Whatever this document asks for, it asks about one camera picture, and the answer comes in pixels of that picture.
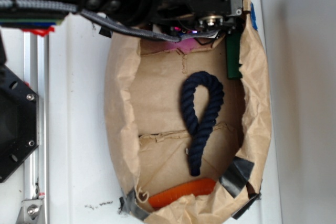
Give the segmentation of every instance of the black tape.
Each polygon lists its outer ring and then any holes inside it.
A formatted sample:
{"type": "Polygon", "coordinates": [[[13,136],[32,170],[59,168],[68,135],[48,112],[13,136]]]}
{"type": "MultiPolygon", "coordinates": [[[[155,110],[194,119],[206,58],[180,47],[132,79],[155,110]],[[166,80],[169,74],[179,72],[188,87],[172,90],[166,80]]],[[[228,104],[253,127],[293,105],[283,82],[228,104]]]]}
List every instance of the black tape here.
{"type": "Polygon", "coordinates": [[[105,28],[105,27],[102,26],[100,31],[99,31],[99,34],[102,35],[102,36],[108,37],[108,38],[112,38],[113,32],[111,31],[111,29],[105,28]]]}
{"type": "Polygon", "coordinates": [[[123,195],[123,198],[120,198],[120,209],[128,214],[132,213],[135,217],[143,221],[150,214],[140,208],[136,203],[135,190],[133,189],[127,196],[123,195]]]}
{"type": "Polygon", "coordinates": [[[235,220],[238,220],[252,206],[252,204],[256,200],[261,199],[261,194],[251,194],[249,195],[249,198],[250,198],[250,201],[245,206],[240,208],[237,212],[235,212],[232,215],[232,218],[234,218],[235,220]]]}
{"type": "Polygon", "coordinates": [[[235,157],[226,172],[219,178],[222,186],[236,198],[247,185],[254,163],[235,157]]]}

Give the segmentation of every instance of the rope loop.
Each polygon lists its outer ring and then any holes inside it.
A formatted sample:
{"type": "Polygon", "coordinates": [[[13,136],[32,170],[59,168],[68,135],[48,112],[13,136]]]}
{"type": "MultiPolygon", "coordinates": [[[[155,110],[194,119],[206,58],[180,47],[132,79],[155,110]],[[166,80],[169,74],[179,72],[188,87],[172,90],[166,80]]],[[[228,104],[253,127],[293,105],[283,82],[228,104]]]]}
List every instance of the rope loop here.
{"type": "Polygon", "coordinates": [[[220,107],[224,103],[223,97],[223,85],[217,77],[205,71],[192,74],[183,84],[181,110],[187,129],[193,137],[188,162],[190,173],[194,177],[201,174],[203,150],[213,127],[216,125],[220,107]],[[207,87],[210,96],[209,104],[200,124],[194,109],[194,93],[199,85],[207,87]]]}

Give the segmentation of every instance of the black mounting plate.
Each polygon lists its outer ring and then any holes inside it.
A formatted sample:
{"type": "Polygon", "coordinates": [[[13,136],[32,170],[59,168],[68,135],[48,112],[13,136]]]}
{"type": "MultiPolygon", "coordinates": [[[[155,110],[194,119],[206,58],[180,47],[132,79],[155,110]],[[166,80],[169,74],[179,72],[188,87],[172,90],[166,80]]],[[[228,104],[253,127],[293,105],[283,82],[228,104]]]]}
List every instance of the black mounting plate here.
{"type": "Polygon", "coordinates": [[[0,83],[0,183],[37,148],[37,94],[4,66],[0,83]]]}

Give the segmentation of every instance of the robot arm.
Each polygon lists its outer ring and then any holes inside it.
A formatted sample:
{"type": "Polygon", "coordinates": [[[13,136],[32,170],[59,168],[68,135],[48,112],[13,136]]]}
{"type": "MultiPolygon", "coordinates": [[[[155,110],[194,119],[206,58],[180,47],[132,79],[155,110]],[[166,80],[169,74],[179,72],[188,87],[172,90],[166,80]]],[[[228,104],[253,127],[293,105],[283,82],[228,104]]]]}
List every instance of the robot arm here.
{"type": "MultiPolygon", "coordinates": [[[[47,28],[71,13],[78,13],[106,28],[132,35],[128,28],[156,24],[162,33],[229,31],[242,14],[242,0],[0,0],[0,24],[18,28],[47,28]],[[101,19],[96,13],[105,13],[101,19]]],[[[152,33],[134,34],[171,39],[152,33]]]]}

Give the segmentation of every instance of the gray braided cable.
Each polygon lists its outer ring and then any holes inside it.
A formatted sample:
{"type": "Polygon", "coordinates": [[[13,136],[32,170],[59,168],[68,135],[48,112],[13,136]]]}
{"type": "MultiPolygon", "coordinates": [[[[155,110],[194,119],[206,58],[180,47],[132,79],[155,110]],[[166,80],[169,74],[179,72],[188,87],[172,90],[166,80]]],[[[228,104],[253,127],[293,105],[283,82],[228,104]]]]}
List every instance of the gray braided cable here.
{"type": "Polygon", "coordinates": [[[0,0],[0,9],[9,9],[13,7],[12,0],[0,0]]]}
{"type": "MultiPolygon", "coordinates": [[[[78,12],[78,7],[76,5],[57,2],[57,1],[15,0],[15,2],[13,2],[12,0],[0,0],[0,8],[2,9],[9,9],[13,7],[14,5],[18,9],[38,9],[38,10],[51,10],[51,11],[57,11],[57,12],[70,12],[70,13],[78,12]]],[[[180,42],[182,40],[190,39],[190,38],[208,38],[208,37],[213,37],[217,35],[219,32],[218,30],[215,30],[215,31],[197,33],[197,34],[185,34],[185,35],[181,35],[178,37],[178,36],[170,36],[167,34],[155,33],[155,32],[143,30],[143,29],[127,27],[125,25],[119,24],[118,22],[114,20],[105,19],[99,16],[97,13],[91,12],[86,9],[83,9],[80,12],[80,15],[100,26],[109,28],[112,31],[115,31],[117,33],[129,35],[129,36],[136,36],[140,38],[146,38],[146,39],[165,40],[169,42],[180,42]]]]}

